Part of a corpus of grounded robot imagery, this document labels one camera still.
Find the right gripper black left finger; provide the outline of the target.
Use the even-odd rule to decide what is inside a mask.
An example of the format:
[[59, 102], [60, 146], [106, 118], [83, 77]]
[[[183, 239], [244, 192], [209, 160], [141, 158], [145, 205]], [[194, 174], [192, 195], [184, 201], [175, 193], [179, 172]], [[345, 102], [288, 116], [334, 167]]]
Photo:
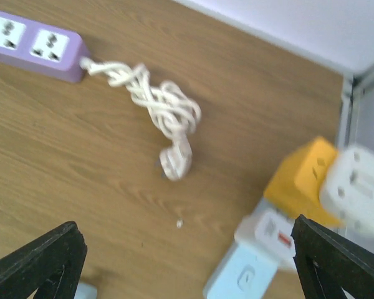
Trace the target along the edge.
[[74, 298], [87, 255], [68, 221], [0, 259], [0, 298]]

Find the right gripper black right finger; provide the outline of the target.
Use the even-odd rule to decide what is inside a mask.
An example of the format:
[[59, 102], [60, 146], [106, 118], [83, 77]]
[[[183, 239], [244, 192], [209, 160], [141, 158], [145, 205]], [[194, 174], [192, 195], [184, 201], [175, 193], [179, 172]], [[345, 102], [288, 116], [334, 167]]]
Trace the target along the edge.
[[300, 215], [291, 236], [306, 298], [374, 298], [374, 254]]

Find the white cube adapter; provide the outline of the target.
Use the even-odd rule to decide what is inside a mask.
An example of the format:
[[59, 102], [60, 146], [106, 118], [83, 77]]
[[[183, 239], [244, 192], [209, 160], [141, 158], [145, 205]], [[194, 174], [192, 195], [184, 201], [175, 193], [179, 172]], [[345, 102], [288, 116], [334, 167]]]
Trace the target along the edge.
[[374, 235], [374, 152], [358, 144], [341, 151], [327, 170], [319, 198], [344, 226]]

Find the light blue charger block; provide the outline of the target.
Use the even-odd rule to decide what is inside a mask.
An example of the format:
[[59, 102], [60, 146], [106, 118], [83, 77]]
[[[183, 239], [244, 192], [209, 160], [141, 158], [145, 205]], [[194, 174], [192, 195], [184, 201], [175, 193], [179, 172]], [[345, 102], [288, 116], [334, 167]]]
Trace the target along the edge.
[[258, 245], [233, 240], [206, 282], [204, 298], [262, 298], [280, 261]]

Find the purple power strip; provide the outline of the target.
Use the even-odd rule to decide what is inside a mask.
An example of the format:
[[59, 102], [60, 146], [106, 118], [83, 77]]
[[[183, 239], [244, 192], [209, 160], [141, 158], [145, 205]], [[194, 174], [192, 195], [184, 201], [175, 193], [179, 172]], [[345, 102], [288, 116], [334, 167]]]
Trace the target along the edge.
[[76, 83], [89, 56], [78, 33], [0, 11], [1, 63]]

